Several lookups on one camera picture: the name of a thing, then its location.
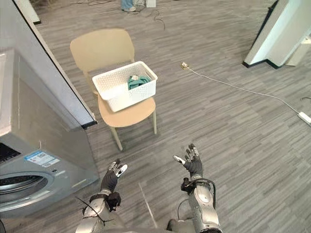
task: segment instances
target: robot finger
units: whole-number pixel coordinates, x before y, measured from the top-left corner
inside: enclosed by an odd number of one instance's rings
[[[185,155],[185,159],[186,159],[188,162],[191,162],[190,158],[189,158],[187,155]]]
[[[193,154],[191,153],[191,151],[189,149],[186,149],[186,152],[190,158],[190,161],[193,159]]]
[[[193,143],[191,143],[189,145],[189,148],[191,148],[191,152],[193,153],[194,157],[198,157],[199,156],[199,151],[198,151],[198,149],[195,147],[195,145]]]
[[[115,161],[113,161],[113,162],[110,164],[108,170],[109,170],[109,171],[110,171],[110,170],[114,170],[114,169],[118,166],[119,163],[120,163],[120,159],[116,159]]]
[[[120,165],[116,170],[116,176],[119,178],[127,170],[127,165]]]
[[[176,155],[174,155],[173,158],[174,158],[174,160],[176,160],[177,162],[181,163],[182,165],[184,165],[185,162],[186,162],[185,160],[183,160],[182,158],[180,158],[180,157],[178,157]]]

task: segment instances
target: white box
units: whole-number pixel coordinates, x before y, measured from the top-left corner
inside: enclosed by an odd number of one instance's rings
[[[156,7],[156,0],[146,0],[146,7]]]
[[[148,76],[151,81],[128,90],[131,76]],[[156,74],[142,61],[135,62],[92,78],[98,93],[117,112],[156,94]]]

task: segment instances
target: green cloth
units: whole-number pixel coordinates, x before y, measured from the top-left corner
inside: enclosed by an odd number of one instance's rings
[[[151,81],[151,79],[148,76],[140,76],[138,80],[133,79],[133,76],[131,76],[127,81],[129,90]]]

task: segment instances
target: shoe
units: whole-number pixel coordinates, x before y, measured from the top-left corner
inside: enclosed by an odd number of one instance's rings
[[[136,11],[136,7],[132,6],[131,8],[125,8],[125,9],[123,9],[123,11],[134,12],[134,11]]]

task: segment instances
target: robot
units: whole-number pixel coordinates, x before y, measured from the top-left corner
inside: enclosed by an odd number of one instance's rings
[[[188,193],[192,219],[171,219],[167,229],[126,228],[116,209],[121,203],[119,193],[114,192],[118,178],[126,171],[127,165],[114,161],[105,174],[101,190],[90,198],[90,204],[83,211],[83,218],[76,233],[222,233],[216,213],[216,188],[214,182],[203,178],[203,167],[199,152],[194,144],[186,150],[185,159],[173,156],[189,172],[190,180],[184,178],[181,190]]]

